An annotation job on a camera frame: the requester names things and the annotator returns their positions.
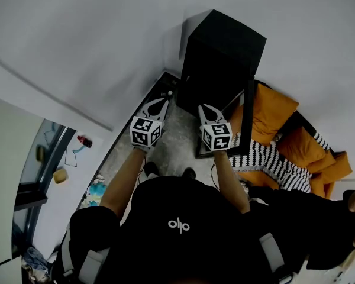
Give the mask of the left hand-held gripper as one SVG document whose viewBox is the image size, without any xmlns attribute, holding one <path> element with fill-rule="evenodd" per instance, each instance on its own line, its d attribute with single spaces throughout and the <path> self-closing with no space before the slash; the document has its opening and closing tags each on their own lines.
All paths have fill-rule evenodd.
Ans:
<svg viewBox="0 0 355 284">
<path fill-rule="evenodd" d="M 168 99 L 154 99 L 142 107 L 141 117 L 133 117 L 130 125 L 130 139 L 134 147 L 148 153 L 156 145 L 162 136 L 168 106 Z"/>
</svg>

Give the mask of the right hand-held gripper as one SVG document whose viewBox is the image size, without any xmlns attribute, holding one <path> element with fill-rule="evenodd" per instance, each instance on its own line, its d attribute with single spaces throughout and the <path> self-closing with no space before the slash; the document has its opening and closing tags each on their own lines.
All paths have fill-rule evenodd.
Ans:
<svg viewBox="0 0 355 284">
<path fill-rule="evenodd" d="M 228 150 L 233 139 L 230 123 L 211 105 L 198 106 L 202 141 L 210 151 Z"/>
</svg>

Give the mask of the person's right forearm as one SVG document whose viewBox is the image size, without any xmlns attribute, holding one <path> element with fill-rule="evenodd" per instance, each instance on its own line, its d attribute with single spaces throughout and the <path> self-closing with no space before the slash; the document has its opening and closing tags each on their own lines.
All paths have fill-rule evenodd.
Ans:
<svg viewBox="0 0 355 284">
<path fill-rule="evenodd" d="M 214 160 L 221 194 L 242 214 L 248 213 L 250 211 L 248 196 L 230 165 L 227 152 L 215 151 Z"/>
</svg>

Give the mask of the person's left forearm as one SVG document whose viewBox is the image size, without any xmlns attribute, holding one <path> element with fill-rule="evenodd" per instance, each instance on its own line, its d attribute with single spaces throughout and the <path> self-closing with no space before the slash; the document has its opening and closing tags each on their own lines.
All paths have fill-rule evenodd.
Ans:
<svg viewBox="0 0 355 284">
<path fill-rule="evenodd" d="M 106 188 L 100 206 L 110 209 L 122 220 L 135 188 L 146 153 L 134 148 Z"/>
</svg>

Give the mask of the glass fridge door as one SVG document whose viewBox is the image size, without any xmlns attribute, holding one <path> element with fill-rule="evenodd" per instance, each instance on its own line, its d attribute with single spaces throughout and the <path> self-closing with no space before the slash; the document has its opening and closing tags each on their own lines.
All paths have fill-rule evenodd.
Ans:
<svg viewBox="0 0 355 284">
<path fill-rule="evenodd" d="M 245 156 L 249 152 L 250 143 L 251 143 L 251 132 L 253 126 L 253 107 L 254 107 L 254 93 L 255 93 L 255 82 L 254 79 L 248 81 L 243 91 L 244 100 L 243 100 L 243 114 L 242 114 L 242 123 L 240 125 L 241 134 L 239 137 L 239 145 L 232 146 L 230 143 L 230 148 L 227 150 L 227 153 L 230 157 L 233 156 Z M 210 151 L 207 146 L 201 139 L 198 141 L 196 148 L 196 158 L 197 159 L 206 159 L 213 156 L 214 151 Z"/>
</svg>

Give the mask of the person's left shoe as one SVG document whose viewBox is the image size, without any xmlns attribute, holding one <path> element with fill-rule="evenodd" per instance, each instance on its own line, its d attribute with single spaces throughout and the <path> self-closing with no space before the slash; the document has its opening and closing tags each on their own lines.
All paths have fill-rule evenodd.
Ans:
<svg viewBox="0 0 355 284">
<path fill-rule="evenodd" d="M 159 170 L 154 162 L 147 162 L 144 166 L 144 173 L 148 179 L 160 176 Z"/>
</svg>

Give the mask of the orange cushion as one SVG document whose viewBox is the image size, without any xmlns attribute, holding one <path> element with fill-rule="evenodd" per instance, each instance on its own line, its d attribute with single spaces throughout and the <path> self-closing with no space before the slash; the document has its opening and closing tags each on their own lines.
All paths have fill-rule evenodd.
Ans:
<svg viewBox="0 0 355 284">
<path fill-rule="evenodd" d="M 307 169 L 312 175 L 311 193 L 325 199 L 330 199 L 336 181 L 352 173 L 345 151 L 334 156 L 329 151 L 321 160 L 310 163 Z"/>
<path fill-rule="evenodd" d="M 290 97 L 258 84 L 254 97 L 251 138 L 264 146 L 269 146 L 298 106 L 299 102 Z"/>
<path fill-rule="evenodd" d="M 278 152 L 300 168 L 323 159 L 325 150 L 307 132 L 299 127 L 284 137 L 277 144 Z"/>
</svg>

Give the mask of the black mini fridge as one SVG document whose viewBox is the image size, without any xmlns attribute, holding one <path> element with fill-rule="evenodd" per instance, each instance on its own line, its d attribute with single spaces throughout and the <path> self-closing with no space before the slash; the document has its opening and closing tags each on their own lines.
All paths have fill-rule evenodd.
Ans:
<svg viewBox="0 0 355 284">
<path fill-rule="evenodd" d="M 254 78 L 266 37 L 212 10 L 188 37 L 177 105 L 198 116 L 198 105 L 223 111 Z"/>
</svg>

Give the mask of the black white striped blanket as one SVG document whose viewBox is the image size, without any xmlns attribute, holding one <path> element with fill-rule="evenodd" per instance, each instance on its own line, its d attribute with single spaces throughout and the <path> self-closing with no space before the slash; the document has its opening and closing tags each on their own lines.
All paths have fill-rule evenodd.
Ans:
<svg viewBox="0 0 355 284">
<path fill-rule="evenodd" d="M 326 154 L 330 151 L 330 147 L 321 135 L 315 133 L 311 136 Z M 247 155 L 230 158 L 233 169 L 256 186 L 268 186 L 287 191 L 297 189 L 304 193 L 311 193 L 312 175 L 307 167 L 300 168 L 281 155 L 277 150 L 278 142 L 271 142 L 269 146 L 264 146 L 252 140 Z"/>
</svg>

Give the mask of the small red black bottle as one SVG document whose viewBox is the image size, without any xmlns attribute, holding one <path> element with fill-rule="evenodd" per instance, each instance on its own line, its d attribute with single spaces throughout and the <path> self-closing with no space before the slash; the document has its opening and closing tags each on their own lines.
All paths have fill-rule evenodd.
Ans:
<svg viewBox="0 0 355 284">
<path fill-rule="evenodd" d="M 77 139 L 79 140 L 79 142 L 80 142 L 83 146 L 85 146 L 85 147 L 87 147 L 87 148 L 91 148 L 92 145 L 93 145 L 93 142 L 92 142 L 90 139 L 86 138 L 85 136 L 78 135 L 78 136 L 77 136 Z"/>
</svg>

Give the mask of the orange sofa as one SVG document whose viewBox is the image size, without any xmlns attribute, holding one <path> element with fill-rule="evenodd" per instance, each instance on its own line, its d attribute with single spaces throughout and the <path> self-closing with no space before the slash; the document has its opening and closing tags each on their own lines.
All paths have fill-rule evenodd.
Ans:
<svg viewBox="0 0 355 284">
<path fill-rule="evenodd" d="M 334 152 L 298 112 L 290 97 L 258 82 L 249 152 L 230 158 L 243 180 L 256 186 L 299 190 L 328 199 L 352 169 L 345 151 Z"/>
</svg>

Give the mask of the teal yellow patterned cloth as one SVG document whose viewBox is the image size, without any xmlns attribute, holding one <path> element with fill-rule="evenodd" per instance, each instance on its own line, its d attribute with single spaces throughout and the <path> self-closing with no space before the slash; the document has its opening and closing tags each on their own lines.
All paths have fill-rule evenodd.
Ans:
<svg viewBox="0 0 355 284">
<path fill-rule="evenodd" d="M 99 206 L 106 188 L 107 185 L 105 184 L 104 177 L 100 173 L 97 174 L 85 192 L 85 196 L 82 201 L 82 208 Z"/>
</svg>

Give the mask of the yellow rectangular block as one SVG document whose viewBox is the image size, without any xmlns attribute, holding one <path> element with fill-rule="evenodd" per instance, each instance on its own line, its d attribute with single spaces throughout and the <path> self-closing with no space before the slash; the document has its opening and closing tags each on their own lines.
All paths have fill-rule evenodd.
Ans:
<svg viewBox="0 0 355 284">
<path fill-rule="evenodd" d="M 60 167 L 53 173 L 53 179 L 55 184 L 61 184 L 68 179 L 68 174 L 65 168 Z"/>
</svg>

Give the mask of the person's black shirt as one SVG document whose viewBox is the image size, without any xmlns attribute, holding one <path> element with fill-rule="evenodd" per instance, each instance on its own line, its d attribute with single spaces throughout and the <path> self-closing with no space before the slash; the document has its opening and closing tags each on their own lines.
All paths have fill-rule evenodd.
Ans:
<svg viewBox="0 0 355 284">
<path fill-rule="evenodd" d="M 102 206 L 76 211 L 51 275 L 57 284 L 287 284 L 269 234 L 260 235 L 215 188 L 159 176 L 136 187 L 121 222 Z"/>
</svg>

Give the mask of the dark framed glass door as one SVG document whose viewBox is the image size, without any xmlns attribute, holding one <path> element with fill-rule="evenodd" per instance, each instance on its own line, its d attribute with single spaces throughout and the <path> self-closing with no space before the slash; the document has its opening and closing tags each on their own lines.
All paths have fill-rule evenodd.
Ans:
<svg viewBox="0 0 355 284">
<path fill-rule="evenodd" d="M 44 119 L 35 134 L 20 176 L 15 198 L 13 227 L 21 233 L 19 248 L 36 248 L 48 258 L 45 242 L 37 238 L 37 227 L 43 206 L 48 202 L 48 190 L 54 174 L 65 170 L 67 148 L 76 130 Z"/>
</svg>

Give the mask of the blue grey cloth pile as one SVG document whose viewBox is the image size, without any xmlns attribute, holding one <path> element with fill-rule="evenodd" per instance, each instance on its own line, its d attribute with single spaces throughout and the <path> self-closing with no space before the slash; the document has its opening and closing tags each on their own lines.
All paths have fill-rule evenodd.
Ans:
<svg viewBox="0 0 355 284">
<path fill-rule="evenodd" d="M 45 284 L 50 281 L 48 262 L 34 247 L 28 247 L 23 253 L 21 267 L 33 284 Z"/>
</svg>

